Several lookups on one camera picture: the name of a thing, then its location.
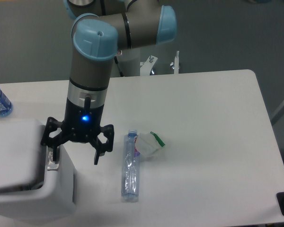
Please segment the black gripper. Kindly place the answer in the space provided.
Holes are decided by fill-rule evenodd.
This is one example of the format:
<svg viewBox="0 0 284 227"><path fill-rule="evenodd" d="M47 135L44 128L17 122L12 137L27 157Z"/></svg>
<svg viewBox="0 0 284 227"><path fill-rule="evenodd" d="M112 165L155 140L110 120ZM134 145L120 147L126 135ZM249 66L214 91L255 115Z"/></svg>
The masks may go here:
<svg viewBox="0 0 284 227"><path fill-rule="evenodd" d="M106 152L112 152L114 145L114 126L112 124L101 127L103 106L85 110L83 107L73 104L70 100L66 102L65 116L63 122L53 117L48 117L40 144L53 149L53 162L57 162L58 147L67 141L90 143L95 149L94 165L98 164L99 158ZM50 133L61 129L54 137ZM101 142L99 135L103 134L105 142Z"/></svg>

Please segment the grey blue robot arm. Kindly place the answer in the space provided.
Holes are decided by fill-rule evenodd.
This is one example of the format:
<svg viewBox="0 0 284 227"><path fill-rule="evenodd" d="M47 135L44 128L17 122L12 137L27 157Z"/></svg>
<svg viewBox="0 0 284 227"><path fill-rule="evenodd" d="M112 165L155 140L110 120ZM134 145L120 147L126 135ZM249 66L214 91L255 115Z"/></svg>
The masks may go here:
<svg viewBox="0 0 284 227"><path fill-rule="evenodd" d="M114 127L100 122L118 51L173 41L176 14L157 0L66 0L64 5L74 21L66 109L63 121L47 119L41 145L57 164L62 144L89 143L98 162L113 150Z"/></svg>

